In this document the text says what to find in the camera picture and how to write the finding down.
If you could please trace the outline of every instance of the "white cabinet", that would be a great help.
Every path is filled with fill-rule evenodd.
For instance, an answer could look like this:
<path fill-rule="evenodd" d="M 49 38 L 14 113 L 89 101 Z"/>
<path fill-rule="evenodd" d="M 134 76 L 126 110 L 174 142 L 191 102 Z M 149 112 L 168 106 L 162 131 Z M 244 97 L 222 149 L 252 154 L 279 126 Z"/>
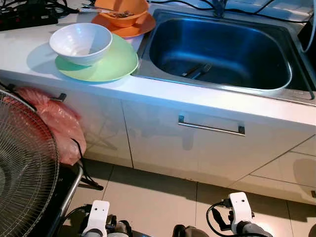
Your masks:
<path fill-rule="evenodd" d="M 294 148 L 293 151 L 316 156 L 316 135 Z"/>
<path fill-rule="evenodd" d="M 55 97 L 67 94 L 64 103 L 80 116 L 87 150 L 84 157 L 132 167 L 121 100 L 74 90 L 6 80 L 6 84 L 40 88 Z"/>
<path fill-rule="evenodd" d="M 139 102 L 123 109 L 135 168 L 224 187 L 313 134 Z"/>
<path fill-rule="evenodd" d="M 252 175 L 316 187 L 316 157 L 288 152 Z"/>
<path fill-rule="evenodd" d="M 229 188 L 291 201 L 316 204 L 316 199 L 311 193 L 316 188 L 263 177 L 248 175 L 230 185 Z"/>

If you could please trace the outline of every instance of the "tile floor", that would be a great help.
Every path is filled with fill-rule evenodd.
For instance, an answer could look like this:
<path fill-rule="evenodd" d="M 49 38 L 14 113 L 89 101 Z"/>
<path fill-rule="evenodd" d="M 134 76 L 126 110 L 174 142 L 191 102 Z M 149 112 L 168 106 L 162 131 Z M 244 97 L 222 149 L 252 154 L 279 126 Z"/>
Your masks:
<path fill-rule="evenodd" d="M 235 192 L 98 161 L 88 161 L 87 169 L 105 188 L 97 191 L 81 184 L 69 211 L 95 199 L 109 201 L 109 214 L 128 220 L 134 237 L 171 237 L 177 224 L 196 226 L 210 237 L 216 237 L 207 226 L 205 212 L 210 204 Z M 255 213 L 254 221 L 274 237 L 316 237 L 316 206 L 255 194 L 247 197 Z M 228 215 L 227 209 L 219 207 L 218 210 L 222 216 Z M 59 237 L 77 236 L 82 215 L 72 215 Z"/>

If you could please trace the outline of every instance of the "green plate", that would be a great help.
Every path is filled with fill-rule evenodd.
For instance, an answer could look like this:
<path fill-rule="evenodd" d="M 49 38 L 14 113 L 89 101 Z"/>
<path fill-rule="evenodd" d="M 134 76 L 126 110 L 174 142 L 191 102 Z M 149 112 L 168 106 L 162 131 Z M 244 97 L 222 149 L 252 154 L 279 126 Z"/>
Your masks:
<path fill-rule="evenodd" d="M 105 82 L 131 74 L 138 66 L 134 48 L 121 37 L 112 34 L 113 41 L 104 58 L 92 66 L 73 64 L 57 56 L 57 69 L 71 78 L 90 82 Z"/>

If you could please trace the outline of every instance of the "plastic bag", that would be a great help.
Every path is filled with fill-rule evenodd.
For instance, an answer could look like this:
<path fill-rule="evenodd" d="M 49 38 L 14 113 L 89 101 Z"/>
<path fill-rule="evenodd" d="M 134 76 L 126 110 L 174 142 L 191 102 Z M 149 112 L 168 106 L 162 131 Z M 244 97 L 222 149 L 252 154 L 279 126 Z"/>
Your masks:
<path fill-rule="evenodd" d="M 79 142 L 83 154 L 86 150 L 86 141 L 79 123 L 80 116 L 62 102 L 51 100 L 52 96 L 39 89 L 20 87 L 17 93 L 36 107 L 37 114 L 53 133 L 58 147 L 59 161 L 74 165 L 80 159 L 80 153 L 72 139 Z"/>

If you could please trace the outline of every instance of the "sink basin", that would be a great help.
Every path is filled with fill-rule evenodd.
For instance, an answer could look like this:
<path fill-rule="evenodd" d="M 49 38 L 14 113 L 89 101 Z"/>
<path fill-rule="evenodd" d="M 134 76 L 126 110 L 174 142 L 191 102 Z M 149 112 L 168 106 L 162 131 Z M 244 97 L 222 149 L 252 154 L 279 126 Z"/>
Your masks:
<path fill-rule="evenodd" d="M 150 59 L 166 73 L 181 76 L 210 64 L 196 80 L 256 89 L 277 89 L 291 81 L 291 69 L 278 43 L 253 28 L 192 19 L 159 25 Z"/>
<path fill-rule="evenodd" d="M 133 75 L 293 102 L 300 94 L 303 103 L 314 99 L 286 28 L 165 9 L 154 18 L 157 26 L 143 38 Z M 209 70 L 200 74 L 206 64 Z"/>

